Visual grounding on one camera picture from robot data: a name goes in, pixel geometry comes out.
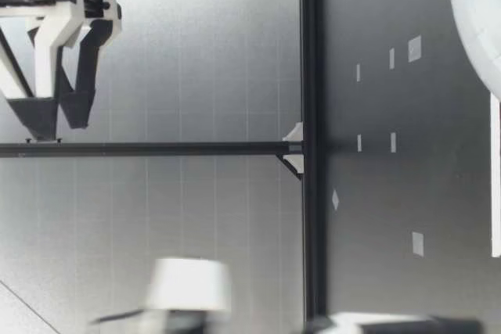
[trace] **white curved object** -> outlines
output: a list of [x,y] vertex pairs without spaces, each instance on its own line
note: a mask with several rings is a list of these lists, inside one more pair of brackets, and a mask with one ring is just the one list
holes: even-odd
[[501,99],[501,0],[451,0],[463,46],[478,76]]

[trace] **gray wall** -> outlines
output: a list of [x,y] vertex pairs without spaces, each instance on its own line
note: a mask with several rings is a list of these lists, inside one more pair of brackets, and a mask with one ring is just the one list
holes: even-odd
[[[271,141],[300,121],[298,0],[119,1],[90,127],[61,117],[65,142]],[[0,139],[22,141],[0,106]],[[272,157],[3,160],[0,182],[0,278],[63,333],[141,305],[165,256],[229,264],[229,332],[302,322],[301,186]],[[0,306],[2,332],[48,332],[1,290]]]
[[[346,145],[330,157],[337,211],[326,198],[331,310],[474,316],[499,332],[489,93],[467,60],[450,1],[325,5],[328,131]],[[423,57],[409,63],[407,43],[418,35]],[[412,232],[424,234],[424,257],[413,254]]]

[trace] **horizontal black bar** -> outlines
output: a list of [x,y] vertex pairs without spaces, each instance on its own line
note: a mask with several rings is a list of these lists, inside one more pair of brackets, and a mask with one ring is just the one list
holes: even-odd
[[276,156],[301,153],[301,142],[0,144],[0,158],[76,156]]

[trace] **metal frame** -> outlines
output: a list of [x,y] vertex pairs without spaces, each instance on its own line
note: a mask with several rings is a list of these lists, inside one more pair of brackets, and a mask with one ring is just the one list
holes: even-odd
[[323,0],[301,0],[301,83],[305,130],[303,231],[305,319],[327,315],[326,125],[319,58]]
[[282,156],[302,154],[301,142],[124,142],[0,144],[0,158],[85,156]]

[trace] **white rectangular marker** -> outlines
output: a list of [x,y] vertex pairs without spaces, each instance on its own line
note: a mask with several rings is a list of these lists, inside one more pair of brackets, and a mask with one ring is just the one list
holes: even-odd
[[334,189],[334,192],[332,193],[332,204],[334,205],[334,210],[337,211],[339,208],[339,196],[337,195],[337,190]]
[[501,120],[499,101],[491,94],[492,256],[501,257]]
[[395,69],[395,49],[390,50],[390,70]]
[[391,152],[396,153],[397,152],[397,134],[394,132],[390,135],[390,143],[391,143]]
[[424,257],[424,235],[419,232],[413,232],[413,253]]
[[421,59],[422,52],[421,36],[415,37],[409,41],[409,63]]

